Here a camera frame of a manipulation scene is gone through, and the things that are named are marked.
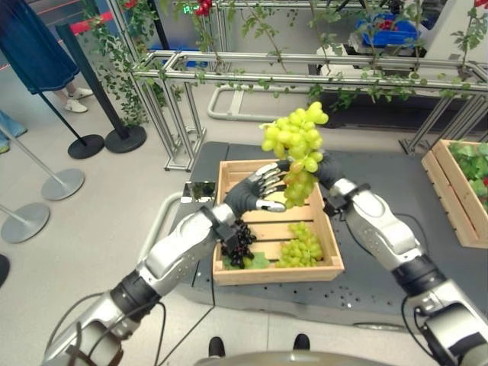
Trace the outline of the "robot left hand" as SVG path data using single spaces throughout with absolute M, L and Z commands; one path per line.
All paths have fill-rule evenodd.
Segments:
M 271 201 L 268 196 L 284 191 L 284 173 L 289 171 L 290 165 L 288 160 L 278 160 L 260 167 L 231 188 L 223 202 L 232 209 L 236 218 L 254 210 L 285 212 L 285 204 Z

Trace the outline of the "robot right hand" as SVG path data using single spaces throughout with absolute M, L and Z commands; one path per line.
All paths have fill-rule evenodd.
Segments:
M 345 176 L 339 162 L 330 153 L 325 150 L 319 152 L 323 154 L 323 158 L 318 162 L 318 169 L 312 175 L 326 190 L 330 190 L 338 180 Z

